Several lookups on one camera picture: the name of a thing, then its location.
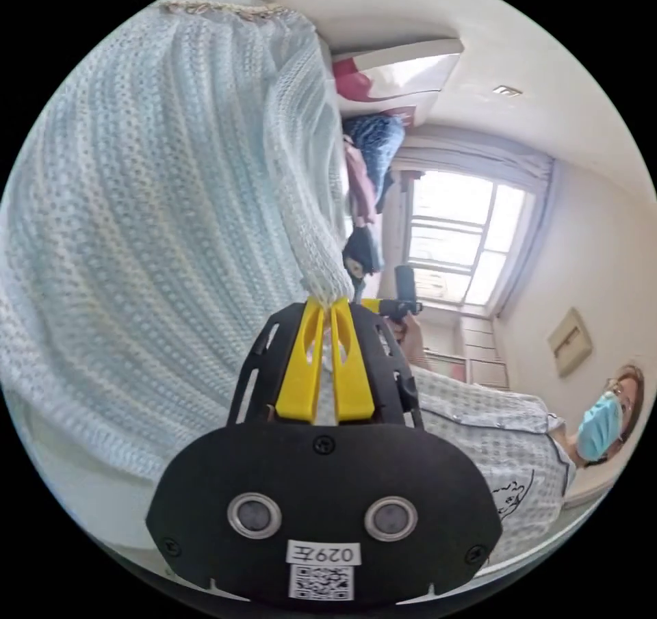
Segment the bed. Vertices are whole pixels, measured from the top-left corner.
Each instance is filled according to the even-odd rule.
[[[213,1],[263,5],[258,0]],[[334,88],[331,54],[323,41],[320,44],[326,61],[326,83]],[[342,131],[337,132],[335,137],[342,140]],[[345,195],[344,221],[348,234],[352,220],[348,212],[349,182],[344,161],[341,164],[341,177]],[[378,285],[373,280],[368,293],[376,295],[377,290]],[[164,561],[157,554],[144,524],[154,491],[153,485],[105,466],[85,449],[65,438],[63,433],[29,407],[23,427],[30,435],[32,447],[27,450],[34,466],[53,495],[79,525],[118,551],[122,548],[143,549],[149,554],[143,566],[165,575]]]

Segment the cabinet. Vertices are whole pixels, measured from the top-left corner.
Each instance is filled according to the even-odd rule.
[[[438,340],[425,339],[432,370],[469,384],[508,389],[506,363],[495,345],[491,321],[462,316],[455,336],[457,355],[448,354]]]

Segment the label sticker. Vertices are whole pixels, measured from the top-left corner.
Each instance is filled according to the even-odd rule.
[[[354,568],[329,564],[292,564],[289,572],[289,597],[304,601],[353,601]]]
[[[287,541],[285,561],[303,566],[359,566],[361,545],[298,542],[290,539]]]

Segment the surgical mask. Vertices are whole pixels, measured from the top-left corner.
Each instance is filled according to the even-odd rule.
[[[612,391],[607,391],[582,419],[577,452],[587,462],[597,462],[621,436],[623,408]]]

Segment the window frame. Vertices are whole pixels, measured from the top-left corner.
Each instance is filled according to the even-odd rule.
[[[425,170],[423,174],[427,172],[449,172],[450,174],[455,174],[450,170],[440,170],[432,169]],[[432,218],[431,216],[426,215],[415,215],[413,213],[413,199],[415,184],[410,183],[408,192],[406,193],[407,197],[407,228],[405,230],[405,243],[403,253],[404,263],[410,265],[413,269],[427,269],[436,272],[446,272],[446,273],[455,273],[455,274],[466,274],[469,275],[469,281],[463,299],[460,302],[455,300],[445,300],[438,298],[429,298],[418,294],[418,300],[423,302],[425,306],[431,306],[435,308],[444,308],[451,311],[458,311],[462,315],[472,315],[477,317],[490,318],[495,315],[501,304],[504,303],[506,296],[511,292],[515,283],[520,275],[521,269],[524,266],[524,251],[527,250],[526,241],[530,243],[536,236],[537,231],[537,221],[536,216],[542,212],[545,197],[539,195],[538,193],[532,192],[531,189],[522,189],[525,193],[523,205],[518,217],[517,226],[515,233],[513,235],[513,240],[508,252],[500,252],[499,250],[489,250],[485,248],[486,239],[488,236],[491,218],[493,215],[493,210],[495,208],[495,200],[497,198],[497,192],[499,186],[506,185],[504,180],[498,179],[487,179],[485,177],[480,177],[486,181],[489,181],[493,187],[491,190],[491,199],[488,207],[488,212],[486,216],[486,221],[483,225],[475,224],[471,222],[464,222],[462,220],[451,220],[449,218]],[[425,220],[427,223],[435,222],[436,228],[441,228],[446,231],[460,231],[462,233],[472,233],[471,231],[465,231],[463,229],[458,229],[460,226],[466,227],[478,227],[481,228],[480,232],[480,241],[477,249],[477,253],[474,259],[474,262],[470,266],[451,264],[445,261],[430,261],[423,259],[411,259],[411,240],[412,240],[412,230],[414,226],[428,227],[432,228],[429,224],[416,224],[418,220]],[[481,259],[483,252],[497,252],[498,254],[503,254],[505,256],[504,263],[502,265],[502,270],[498,276],[498,280],[493,287],[493,290],[485,304],[468,304],[465,299],[469,290],[472,286],[474,280],[474,275],[476,273],[477,267]]]

